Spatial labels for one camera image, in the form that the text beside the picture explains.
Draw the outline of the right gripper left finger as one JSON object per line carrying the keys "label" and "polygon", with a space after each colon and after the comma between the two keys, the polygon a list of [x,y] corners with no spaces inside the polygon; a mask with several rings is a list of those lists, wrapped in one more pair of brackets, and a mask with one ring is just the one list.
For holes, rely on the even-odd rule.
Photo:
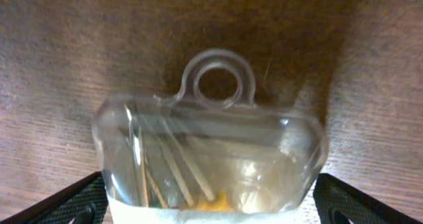
{"label": "right gripper left finger", "polygon": [[102,223],[107,207],[105,184],[98,171],[2,223]]}

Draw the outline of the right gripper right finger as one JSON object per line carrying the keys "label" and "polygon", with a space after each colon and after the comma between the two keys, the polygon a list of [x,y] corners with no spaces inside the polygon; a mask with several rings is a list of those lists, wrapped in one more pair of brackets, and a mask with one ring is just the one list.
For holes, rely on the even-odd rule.
{"label": "right gripper right finger", "polygon": [[327,173],[318,175],[313,199],[322,224],[422,224]]}

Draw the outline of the clear case of coloured bits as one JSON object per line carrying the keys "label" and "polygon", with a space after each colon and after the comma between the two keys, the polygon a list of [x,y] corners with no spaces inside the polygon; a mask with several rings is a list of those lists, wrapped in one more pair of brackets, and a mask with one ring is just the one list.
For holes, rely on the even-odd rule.
{"label": "clear case of coloured bits", "polygon": [[238,54],[193,57],[174,96],[118,94],[93,122],[115,223],[291,223],[328,157],[321,123],[265,108]]}

